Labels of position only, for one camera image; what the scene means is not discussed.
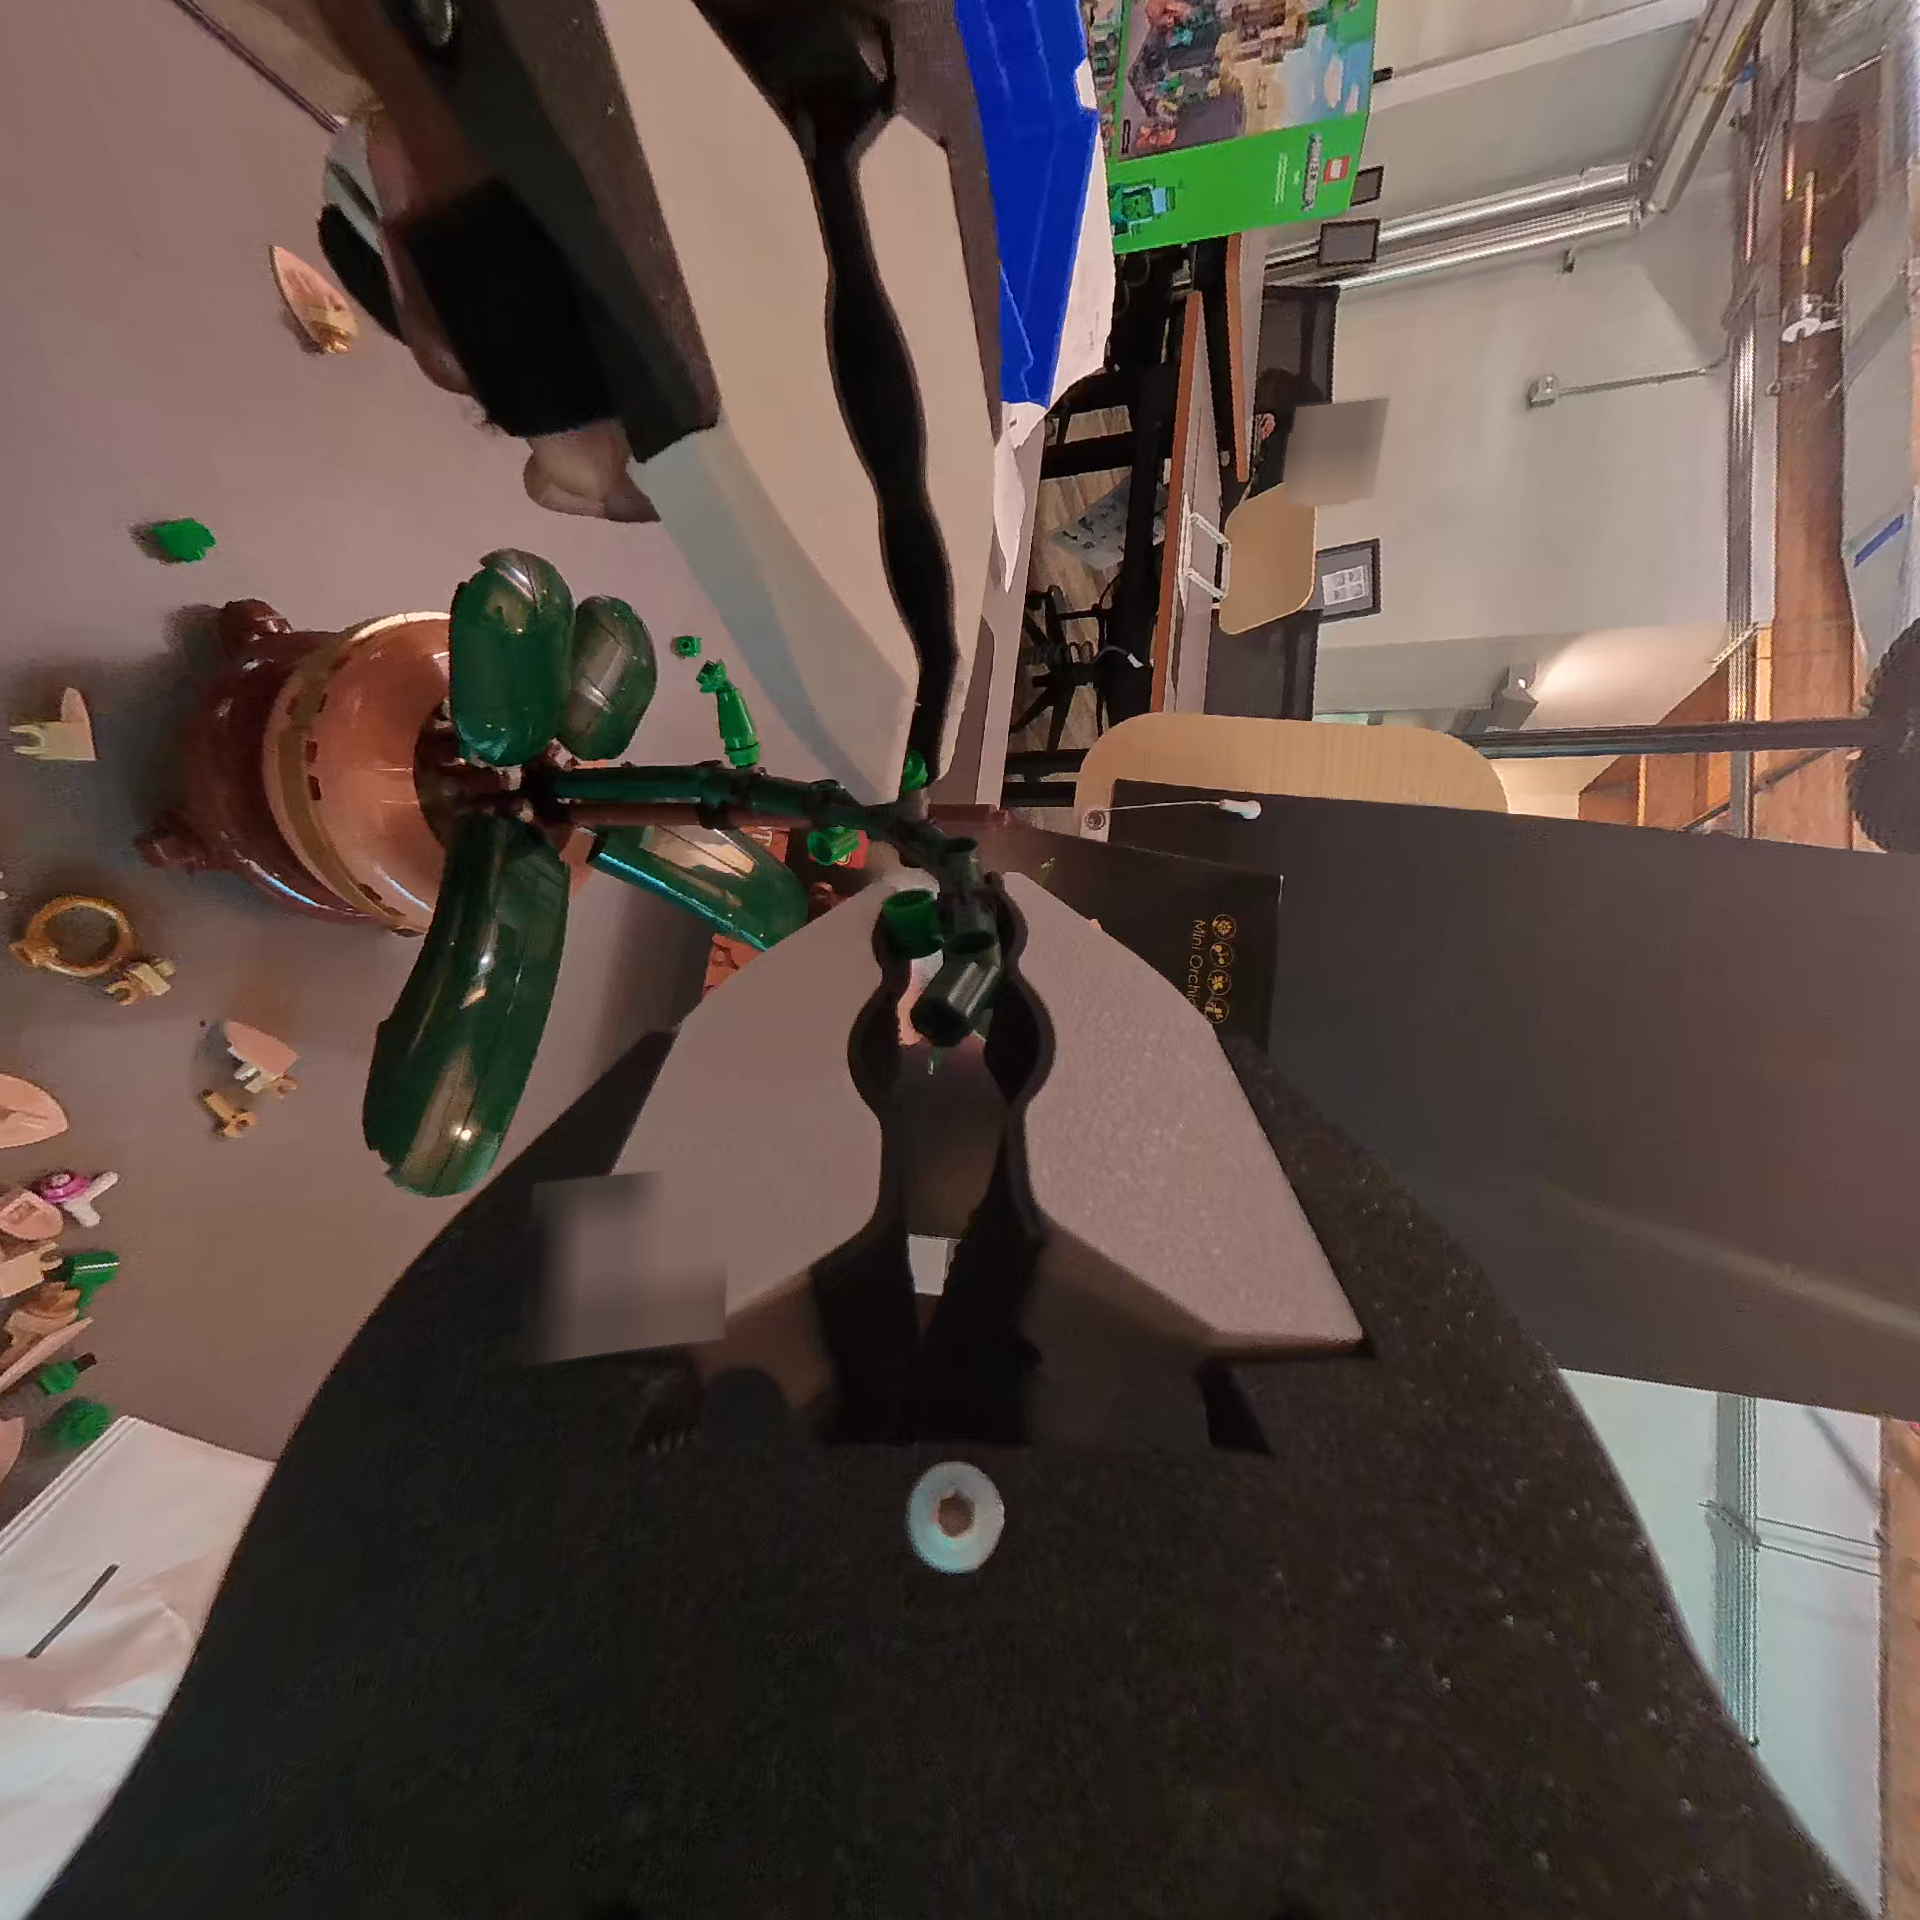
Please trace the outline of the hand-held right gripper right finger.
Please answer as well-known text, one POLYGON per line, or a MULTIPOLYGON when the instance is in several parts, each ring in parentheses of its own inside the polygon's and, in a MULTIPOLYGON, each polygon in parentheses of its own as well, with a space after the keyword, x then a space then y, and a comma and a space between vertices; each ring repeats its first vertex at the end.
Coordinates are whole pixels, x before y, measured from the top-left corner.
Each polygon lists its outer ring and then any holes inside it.
POLYGON ((1232 1426, 1244 1364, 1362 1325, 1214 1026, 1106 930, 1006 885, 982 1039, 928 1077, 935 1426, 1232 1426))

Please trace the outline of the pile of small brick pieces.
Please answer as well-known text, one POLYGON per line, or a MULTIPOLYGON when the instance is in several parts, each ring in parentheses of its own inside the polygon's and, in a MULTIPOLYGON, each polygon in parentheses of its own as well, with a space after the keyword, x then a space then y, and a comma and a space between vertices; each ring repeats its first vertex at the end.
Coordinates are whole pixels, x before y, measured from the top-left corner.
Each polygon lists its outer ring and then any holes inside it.
POLYGON ((92 1296, 117 1272, 117 1255, 70 1240, 102 1223, 102 1199, 122 1183, 111 1168, 48 1168, 8 1180, 8 1154, 66 1133, 64 1105, 35 1081, 2 1073, 2 1480, 28 1449, 28 1417, 8 1410, 19 1386, 40 1376, 88 1324, 92 1296))

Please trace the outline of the black cardboard box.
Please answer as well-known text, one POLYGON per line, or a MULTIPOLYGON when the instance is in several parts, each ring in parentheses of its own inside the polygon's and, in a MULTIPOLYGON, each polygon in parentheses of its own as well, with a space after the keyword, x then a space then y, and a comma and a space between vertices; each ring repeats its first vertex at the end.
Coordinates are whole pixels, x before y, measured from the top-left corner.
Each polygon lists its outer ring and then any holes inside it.
POLYGON ((1579 1374, 1915 1420, 1918 864, 1119 781, 1280 880, 1266 1052, 1579 1374))

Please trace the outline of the black office chair base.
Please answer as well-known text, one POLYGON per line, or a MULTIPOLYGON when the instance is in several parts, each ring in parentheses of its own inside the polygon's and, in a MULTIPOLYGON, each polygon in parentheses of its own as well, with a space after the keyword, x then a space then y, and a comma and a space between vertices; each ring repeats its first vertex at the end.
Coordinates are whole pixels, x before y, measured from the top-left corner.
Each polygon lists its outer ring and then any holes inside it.
POLYGON ((1028 592, 1021 637, 1038 677, 1032 700, 1011 719, 1011 734, 1026 732, 1046 717, 1044 750, 1061 750, 1071 702, 1083 688, 1094 696, 1094 732, 1152 710, 1154 665, 1150 655, 1112 637, 1108 608, 1067 609, 1052 586, 1028 592))

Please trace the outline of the tan petal brick piece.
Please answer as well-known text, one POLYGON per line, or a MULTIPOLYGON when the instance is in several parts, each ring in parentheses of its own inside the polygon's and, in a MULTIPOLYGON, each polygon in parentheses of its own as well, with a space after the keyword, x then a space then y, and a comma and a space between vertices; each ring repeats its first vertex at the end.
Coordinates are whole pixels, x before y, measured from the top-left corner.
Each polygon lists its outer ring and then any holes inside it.
POLYGON ((320 354, 350 352, 359 325, 347 297, 287 247, 270 247, 270 265, 284 314, 304 348, 320 354))

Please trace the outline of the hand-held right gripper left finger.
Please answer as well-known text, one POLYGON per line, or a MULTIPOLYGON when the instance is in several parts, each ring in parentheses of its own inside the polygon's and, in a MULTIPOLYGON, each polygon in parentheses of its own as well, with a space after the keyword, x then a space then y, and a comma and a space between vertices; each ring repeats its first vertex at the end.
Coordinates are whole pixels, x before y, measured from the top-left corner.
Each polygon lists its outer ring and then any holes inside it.
POLYGON ((757 1368, 794 1408, 831 1394, 824 1285, 874 1263, 853 1329, 916 1329, 901 1168, 858 1079, 898 988, 875 946, 882 892, 759 952, 680 1023, 618 1159, 618 1325, 694 1345, 709 1374, 757 1368))

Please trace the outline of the light wood rounded board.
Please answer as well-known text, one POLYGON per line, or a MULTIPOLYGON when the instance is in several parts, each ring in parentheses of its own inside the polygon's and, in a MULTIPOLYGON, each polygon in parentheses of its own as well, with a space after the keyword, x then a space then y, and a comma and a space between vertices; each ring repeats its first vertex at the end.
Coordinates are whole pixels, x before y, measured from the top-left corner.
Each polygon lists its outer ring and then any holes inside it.
POLYGON ((1448 734, 1420 727, 1291 721, 1150 710, 1100 735, 1071 786, 1083 823, 1112 808, 1115 783, 1216 788, 1252 799, 1357 799, 1508 812, 1496 768, 1448 734))

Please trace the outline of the silver conduit pipes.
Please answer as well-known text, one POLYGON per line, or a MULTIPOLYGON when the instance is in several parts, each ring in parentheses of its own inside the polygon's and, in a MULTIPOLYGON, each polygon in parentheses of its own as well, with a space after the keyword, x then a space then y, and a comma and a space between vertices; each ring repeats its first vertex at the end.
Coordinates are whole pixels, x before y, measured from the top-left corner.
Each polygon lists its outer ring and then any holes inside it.
POLYGON ((1360 164, 1379 193, 1364 260, 1322 258, 1322 220, 1274 236, 1268 282, 1392 281, 1493 242, 1568 249, 1678 208, 1790 4, 1420 4, 1427 60, 1376 82, 1360 164))

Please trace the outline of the green toy box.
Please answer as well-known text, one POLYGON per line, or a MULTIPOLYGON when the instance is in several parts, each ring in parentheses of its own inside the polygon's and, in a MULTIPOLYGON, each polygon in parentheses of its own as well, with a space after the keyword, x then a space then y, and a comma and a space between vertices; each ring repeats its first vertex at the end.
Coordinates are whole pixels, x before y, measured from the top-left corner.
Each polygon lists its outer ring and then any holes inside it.
POLYGON ((1086 1, 1118 255, 1342 216, 1376 1, 1086 1))

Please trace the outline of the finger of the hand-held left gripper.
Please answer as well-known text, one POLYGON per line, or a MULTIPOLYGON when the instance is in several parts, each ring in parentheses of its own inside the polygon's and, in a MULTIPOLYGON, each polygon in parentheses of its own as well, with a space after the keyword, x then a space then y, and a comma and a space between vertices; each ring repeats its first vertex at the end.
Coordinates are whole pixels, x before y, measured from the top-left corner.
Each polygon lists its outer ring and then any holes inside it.
POLYGON ((946 151, 870 142, 870 255, 903 373, 886 389, 880 550, 914 650, 907 743, 942 780, 959 738, 995 545, 995 433, 946 151))
POLYGON ((870 143, 805 160, 717 37, 602 4, 715 374, 717 424, 636 458, 757 678, 839 781, 903 775, 914 650, 880 550, 903 356, 870 247, 870 143))

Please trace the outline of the brick-built plant model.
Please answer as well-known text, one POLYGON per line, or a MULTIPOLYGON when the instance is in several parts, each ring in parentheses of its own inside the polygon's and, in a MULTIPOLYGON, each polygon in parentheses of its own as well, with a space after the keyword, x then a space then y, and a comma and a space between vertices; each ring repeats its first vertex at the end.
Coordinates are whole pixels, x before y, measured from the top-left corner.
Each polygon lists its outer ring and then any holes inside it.
POLYGON ((180 808, 139 839, 157 868, 228 873, 320 920, 419 936, 375 1032, 364 1136, 396 1185, 453 1196, 492 1169, 559 988, 588 873, 767 950, 808 888, 754 837, 816 862, 890 847, 923 873, 882 910, 907 959, 938 957, 911 1023, 952 1046, 1002 982, 1002 912, 976 840, 896 805, 719 758, 626 762, 658 690, 639 613, 575 597, 499 548, 448 613, 320 632, 236 599, 180 734, 180 808))

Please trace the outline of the person's left hand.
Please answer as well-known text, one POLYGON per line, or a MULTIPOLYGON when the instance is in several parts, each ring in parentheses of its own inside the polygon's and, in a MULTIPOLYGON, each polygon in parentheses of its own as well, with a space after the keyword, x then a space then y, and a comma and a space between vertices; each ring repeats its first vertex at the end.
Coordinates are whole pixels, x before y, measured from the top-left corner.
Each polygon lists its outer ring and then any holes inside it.
MULTIPOLYGON (((412 215, 426 205, 426 181, 384 109, 370 113, 365 138, 368 178, 376 205, 376 245, 389 273, 399 335, 437 389, 471 398, 472 383, 453 354, 419 273, 399 255, 399 215, 412 215)), ((528 438, 522 482, 528 497, 551 512, 605 520, 658 518, 651 497, 634 482, 630 446, 618 420, 528 438)))

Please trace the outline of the white paper sheet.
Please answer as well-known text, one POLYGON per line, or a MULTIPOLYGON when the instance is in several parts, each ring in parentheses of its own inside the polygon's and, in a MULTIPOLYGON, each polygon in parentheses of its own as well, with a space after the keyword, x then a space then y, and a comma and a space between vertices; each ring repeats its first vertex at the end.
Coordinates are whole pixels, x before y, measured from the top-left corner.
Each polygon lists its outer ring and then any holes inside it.
POLYGON ((28 1914, 167 1711, 271 1462, 115 1420, 2 1533, 2 1914, 28 1914))

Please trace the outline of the wood-edged table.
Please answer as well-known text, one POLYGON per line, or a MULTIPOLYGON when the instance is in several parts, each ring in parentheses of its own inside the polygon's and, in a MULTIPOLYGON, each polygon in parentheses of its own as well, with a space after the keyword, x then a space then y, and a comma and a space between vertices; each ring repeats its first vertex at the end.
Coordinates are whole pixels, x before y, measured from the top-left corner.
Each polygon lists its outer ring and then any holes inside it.
POLYGON ((1156 710, 1202 710, 1206 700, 1214 616, 1232 572, 1221 497, 1222 482, 1238 482, 1252 456, 1259 313, 1259 247, 1246 233, 1199 245, 1176 343, 1150 696, 1156 710))

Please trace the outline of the black wheeled stand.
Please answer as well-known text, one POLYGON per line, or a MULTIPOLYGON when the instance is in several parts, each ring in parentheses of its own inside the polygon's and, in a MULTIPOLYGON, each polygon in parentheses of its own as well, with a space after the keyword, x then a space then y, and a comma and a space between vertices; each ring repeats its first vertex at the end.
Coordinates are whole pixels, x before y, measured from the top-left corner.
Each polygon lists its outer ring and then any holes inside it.
POLYGON ((1502 728, 1464 735, 1493 760, 1850 754, 1847 805, 1884 853, 1918 853, 1918 623, 1886 648, 1850 714, 1653 727, 1502 728))

